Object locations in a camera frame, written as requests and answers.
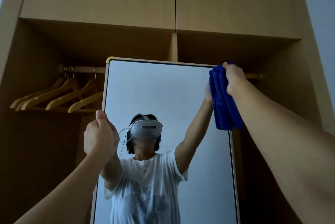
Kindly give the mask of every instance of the black hair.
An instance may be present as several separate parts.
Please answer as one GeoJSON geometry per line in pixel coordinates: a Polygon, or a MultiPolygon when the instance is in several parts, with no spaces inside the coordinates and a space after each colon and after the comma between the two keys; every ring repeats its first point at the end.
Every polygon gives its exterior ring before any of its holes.
{"type": "MultiPolygon", "coordinates": [[[[144,116],[144,115],[142,115],[142,114],[137,114],[136,116],[134,116],[133,119],[131,120],[129,126],[130,126],[134,121],[136,121],[136,120],[144,120],[143,116],[144,116]]],[[[149,118],[149,120],[155,120],[155,121],[157,121],[156,116],[154,116],[153,114],[148,114],[148,115],[146,115],[146,116],[149,118]]],[[[130,137],[131,137],[131,132],[128,131],[128,132],[127,132],[127,140],[129,140],[130,137]]],[[[158,151],[158,150],[159,150],[159,143],[160,143],[160,142],[161,142],[161,136],[159,136],[159,137],[157,138],[157,140],[156,140],[154,151],[158,151]]],[[[133,142],[133,140],[128,141],[128,142],[126,143],[126,146],[127,146],[127,151],[128,151],[129,154],[135,154],[135,150],[134,150],[134,142],[133,142]]]]}

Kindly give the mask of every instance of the wardrobe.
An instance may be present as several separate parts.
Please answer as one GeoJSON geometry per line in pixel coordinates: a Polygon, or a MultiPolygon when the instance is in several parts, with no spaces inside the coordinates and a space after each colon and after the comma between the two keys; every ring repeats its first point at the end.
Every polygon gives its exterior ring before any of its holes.
{"type": "MultiPolygon", "coordinates": [[[[85,157],[94,116],[9,108],[52,86],[64,66],[104,67],[110,56],[233,61],[262,75],[255,86],[266,96],[335,134],[305,0],[2,0],[0,36],[1,223],[16,221],[85,157]]],[[[76,76],[103,88],[103,74],[76,76]]],[[[248,130],[232,135],[241,223],[300,223],[248,130]]]]}

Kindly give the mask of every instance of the neck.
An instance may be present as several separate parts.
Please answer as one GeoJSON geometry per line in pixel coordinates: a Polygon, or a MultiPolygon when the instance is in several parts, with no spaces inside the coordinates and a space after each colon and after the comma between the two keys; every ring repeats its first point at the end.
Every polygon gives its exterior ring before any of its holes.
{"type": "Polygon", "coordinates": [[[155,154],[156,154],[155,152],[135,151],[134,160],[148,160],[151,159],[155,154]]]}

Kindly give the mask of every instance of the blue towel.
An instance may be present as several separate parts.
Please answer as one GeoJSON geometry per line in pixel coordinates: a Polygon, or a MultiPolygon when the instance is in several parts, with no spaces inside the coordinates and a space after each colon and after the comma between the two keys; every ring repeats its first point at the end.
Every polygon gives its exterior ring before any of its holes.
{"type": "Polygon", "coordinates": [[[213,99],[215,125],[217,129],[243,128],[242,118],[232,96],[227,93],[228,80],[222,65],[209,72],[209,88],[213,99]]]}

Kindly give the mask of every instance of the wooden hanger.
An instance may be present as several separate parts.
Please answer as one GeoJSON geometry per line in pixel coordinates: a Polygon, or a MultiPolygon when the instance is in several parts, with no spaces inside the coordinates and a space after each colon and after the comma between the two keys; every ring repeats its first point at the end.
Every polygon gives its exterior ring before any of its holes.
{"type": "Polygon", "coordinates": [[[72,113],[72,112],[90,112],[90,111],[86,111],[86,109],[80,109],[94,101],[97,101],[98,99],[101,99],[103,97],[103,91],[93,94],[90,97],[87,97],[81,101],[78,101],[76,103],[74,103],[68,110],[68,113],[72,113]]]}
{"type": "Polygon", "coordinates": [[[96,79],[91,79],[87,82],[86,86],[84,86],[82,89],[78,91],[74,91],[72,93],[69,93],[67,95],[61,96],[55,100],[52,100],[46,107],[46,110],[51,110],[55,107],[58,107],[65,102],[68,102],[70,100],[73,100],[75,98],[80,98],[83,94],[95,89],[96,87],[96,79]]]}
{"type": "Polygon", "coordinates": [[[22,97],[22,98],[19,98],[19,99],[15,100],[15,101],[11,104],[10,108],[13,108],[13,109],[14,109],[14,108],[17,108],[18,106],[20,106],[20,108],[19,108],[19,110],[20,110],[21,107],[22,107],[22,105],[24,104],[24,102],[25,102],[26,100],[31,99],[31,98],[33,98],[33,97],[36,97],[36,96],[38,96],[38,95],[41,95],[41,94],[43,94],[43,93],[46,93],[46,92],[48,92],[48,91],[55,90],[55,89],[57,89],[58,87],[60,87],[64,81],[65,81],[65,78],[58,78],[57,81],[55,82],[55,84],[54,84],[53,86],[51,86],[50,88],[48,88],[48,89],[44,89],[44,90],[41,90],[41,91],[38,91],[38,92],[33,93],[33,94],[29,94],[29,95],[24,96],[24,97],[22,97]]]}
{"type": "Polygon", "coordinates": [[[79,86],[77,83],[77,80],[74,78],[68,78],[66,79],[65,83],[52,91],[48,91],[46,93],[43,93],[41,95],[38,95],[32,99],[27,100],[23,105],[21,110],[27,110],[27,109],[32,109],[33,107],[37,106],[38,104],[47,101],[49,99],[51,99],[52,97],[55,97],[63,92],[66,92],[67,90],[73,90],[73,91],[78,91],[79,90],[79,86]]]}

